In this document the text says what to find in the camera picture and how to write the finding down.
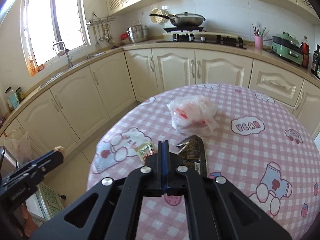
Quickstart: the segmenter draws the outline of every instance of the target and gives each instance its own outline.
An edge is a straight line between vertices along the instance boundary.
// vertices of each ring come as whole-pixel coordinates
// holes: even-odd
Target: frying pan
[[[180,13],[176,15],[161,15],[161,14],[149,14],[149,16],[159,16],[165,19],[170,20],[171,24],[176,27],[184,26],[199,26],[205,21],[205,18],[202,15],[194,13]]]

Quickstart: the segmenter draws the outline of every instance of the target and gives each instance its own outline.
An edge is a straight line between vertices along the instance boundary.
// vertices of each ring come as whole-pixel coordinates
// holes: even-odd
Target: utensil rack
[[[92,20],[87,22],[87,27],[88,29],[90,29],[91,26],[97,26],[101,23],[111,23],[112,21],[115,21],[116,17],[115,16],[106,16],[106,17],[98,17],[97,15],[95,15],[94,12],[92,12]]]

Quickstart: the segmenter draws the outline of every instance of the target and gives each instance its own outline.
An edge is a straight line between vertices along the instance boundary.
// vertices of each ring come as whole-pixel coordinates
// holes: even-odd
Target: utensil holder
[[[263,47],[263,38],[259,36],[255,36],[254,46],[256,49],[262,49]]]

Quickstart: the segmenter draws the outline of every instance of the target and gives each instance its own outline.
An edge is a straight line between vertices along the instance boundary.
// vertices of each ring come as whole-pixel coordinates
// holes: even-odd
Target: metal screw
[[[179,167],[177,168],[177,170],[178,170],[179,172],[186,172],[186,171],[188,170],[188,168],[187,168],[186,166],[181,165],[181,166],[179,166]]]
[[[227,179],[223,176],[218,176],[216,177],[216,183],[219,183],[219,184],[225,184],[227,182]]]
[[[143,167],[140,169],[140,171],[141,171],[142,173],[149,173],[149,172],[151,171],[151,168],[148,167],[148,166],[143,166]]]
[[[104,178],[104,179],[101,181],[101,183],[102,183],[104,186],[110,186],[110,185],[113,183],[113,181],[112,181],[111,178]]]

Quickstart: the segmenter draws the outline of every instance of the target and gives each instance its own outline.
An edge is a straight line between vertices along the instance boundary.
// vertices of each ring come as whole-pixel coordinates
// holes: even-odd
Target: tablecloth
[[[142,166],[135,147],[186,135],[171,124],[167,104],[204,95],[218,105],[213,134],[202,137],[210,178],[225,176],[269,216],[300,239],[319,212],[320,155],[306,129],[271,97],[228,84],[201,84],[167,91],[141,103],[97,144],[87,189],[104,177],[120,179]],[[143,199],[136,239],[188,239],[183,197]]]

